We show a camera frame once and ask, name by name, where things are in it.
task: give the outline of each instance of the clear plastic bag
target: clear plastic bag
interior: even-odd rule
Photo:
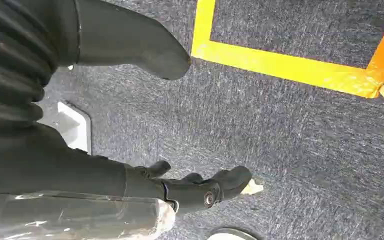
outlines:
[[[0,194],[0,240],[154,240],[175,218],[167,203],[152,198]]]

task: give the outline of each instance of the round floor object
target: round floor object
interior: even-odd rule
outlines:
[[[220,228],[208,240],[257,240],[250,234],[234,228]]]

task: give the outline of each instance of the yellow tape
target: yellow tape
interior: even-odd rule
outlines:
[[[193,57],[361,97],[373,98],[384,84],[384,65],[369,68],[322,62],[303,57],[210,41],[216,0],[198,0],[193,34]],[[384,38],[375,56],[384,61]]]

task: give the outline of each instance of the glove finger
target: glove finger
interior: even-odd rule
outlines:
[[[160,178],[170,169],[172,169],[172,166],[166,161],[158,161],[147,168],[150,178]]]
[[[215,179],[221,186],[224,197],[223,200],[232,199],[238,196],[252,179],[252,174],[248,168],[237,166],[230,171],[217,173]]]
[[[204,181],[204,178],[200,174],[198,174],[196,172],[193,172],[193,173],[185,176],[182,179],[182,181],[186,181],[186,182],[189,182],[189,183],[199,184],[199,183],[202,183]]]
[[[212,176],[212,179],[215,179],[215,180],[222,180],[226,174],[228,174],[229,171],[228,170],[221,170],[219,172],[217,172],[214,176]]]

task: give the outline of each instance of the gray carpet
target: gray carpet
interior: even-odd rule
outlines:
[[[159,20],[191,49],[196,1],[112,2]],[[218,0],[211,38],[365,67],[383,33],[384,0]],[[179,81],[131,65],[60,69],[40,104],[45,121],[65,100],[90,115],[96,155],[166,160],[175,178],[245,165],[264,184],[178,217],[162,240],[204,240],[226,226],[270,240],[384,239],[382,97],[193,61]]]

